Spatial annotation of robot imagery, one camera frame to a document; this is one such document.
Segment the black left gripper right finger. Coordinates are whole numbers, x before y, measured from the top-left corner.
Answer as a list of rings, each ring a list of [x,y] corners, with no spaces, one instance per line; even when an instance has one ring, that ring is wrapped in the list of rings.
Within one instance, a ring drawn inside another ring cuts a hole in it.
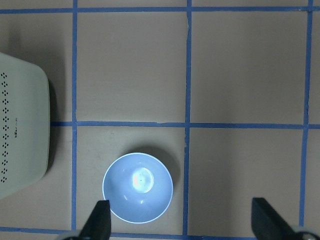
[[[299,240],[300,234],[262,197],[251,202],[251,229],[257,240]]]

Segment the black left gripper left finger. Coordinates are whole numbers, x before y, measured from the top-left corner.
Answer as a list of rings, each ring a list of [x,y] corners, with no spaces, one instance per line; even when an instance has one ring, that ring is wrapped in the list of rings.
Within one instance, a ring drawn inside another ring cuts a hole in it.
[[[79,233],[80,240],[108,240],[111,236],[111,210],[108,200],[99,200]]]

